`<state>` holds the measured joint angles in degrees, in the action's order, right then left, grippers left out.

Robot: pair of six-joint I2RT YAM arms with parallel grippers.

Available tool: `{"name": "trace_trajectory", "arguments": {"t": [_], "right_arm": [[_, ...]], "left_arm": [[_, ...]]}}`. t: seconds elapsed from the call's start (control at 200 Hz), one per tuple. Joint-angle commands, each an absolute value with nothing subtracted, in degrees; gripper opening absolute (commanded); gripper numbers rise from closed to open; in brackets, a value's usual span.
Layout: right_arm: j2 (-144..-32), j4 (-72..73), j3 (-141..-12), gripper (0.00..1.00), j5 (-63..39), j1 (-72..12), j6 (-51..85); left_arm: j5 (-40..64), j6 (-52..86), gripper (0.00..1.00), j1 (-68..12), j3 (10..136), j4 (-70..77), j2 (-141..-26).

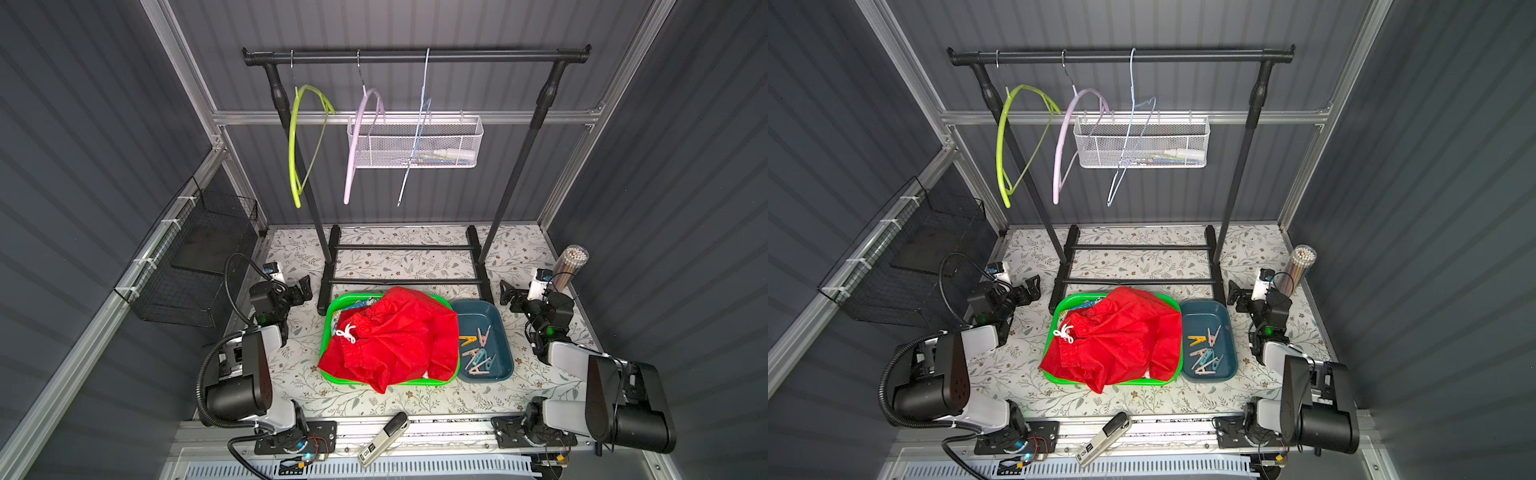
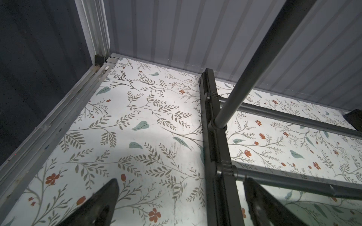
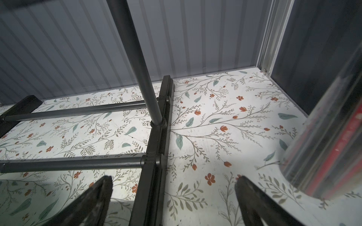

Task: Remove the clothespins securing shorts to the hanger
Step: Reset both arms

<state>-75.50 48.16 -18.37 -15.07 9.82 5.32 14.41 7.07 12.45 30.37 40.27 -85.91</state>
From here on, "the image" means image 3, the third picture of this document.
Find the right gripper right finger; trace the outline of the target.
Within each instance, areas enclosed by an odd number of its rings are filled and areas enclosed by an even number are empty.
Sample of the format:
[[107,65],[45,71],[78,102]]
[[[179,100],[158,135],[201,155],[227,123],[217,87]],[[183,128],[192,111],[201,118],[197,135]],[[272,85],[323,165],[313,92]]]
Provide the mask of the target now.
[[242,219],[246,226],[301,226],[302,223],[286,212],[247,177],[235,184]]

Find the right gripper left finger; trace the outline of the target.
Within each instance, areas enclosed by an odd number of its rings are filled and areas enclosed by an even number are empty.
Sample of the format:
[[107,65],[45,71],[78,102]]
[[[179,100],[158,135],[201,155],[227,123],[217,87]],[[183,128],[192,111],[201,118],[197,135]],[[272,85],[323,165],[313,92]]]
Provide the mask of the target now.
[[105,223],[112,192],[112,177],[103,176],[44,225],[102,226]]

